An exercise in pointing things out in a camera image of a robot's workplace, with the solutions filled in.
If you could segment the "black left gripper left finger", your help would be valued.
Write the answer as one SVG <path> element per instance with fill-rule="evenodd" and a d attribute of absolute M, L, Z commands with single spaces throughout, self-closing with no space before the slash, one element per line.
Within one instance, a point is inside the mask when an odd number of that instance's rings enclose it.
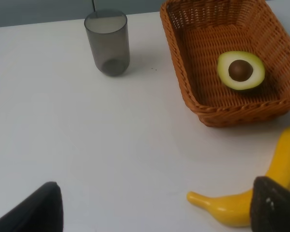
<path fill-rule="evenodd" d="M 0 232 L 62 232 L 63 201 L 56 182 L 46 182 L 0 218 Z"/>

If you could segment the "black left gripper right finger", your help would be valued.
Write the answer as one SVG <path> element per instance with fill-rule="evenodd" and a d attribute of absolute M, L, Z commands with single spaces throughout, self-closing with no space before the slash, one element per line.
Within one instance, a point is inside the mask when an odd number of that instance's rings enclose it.
<path fill-rule="evenodd" d="M 253 183 L 250 224 L 254 232 L 290 232 L 290 190 L 258 176 Z"/>

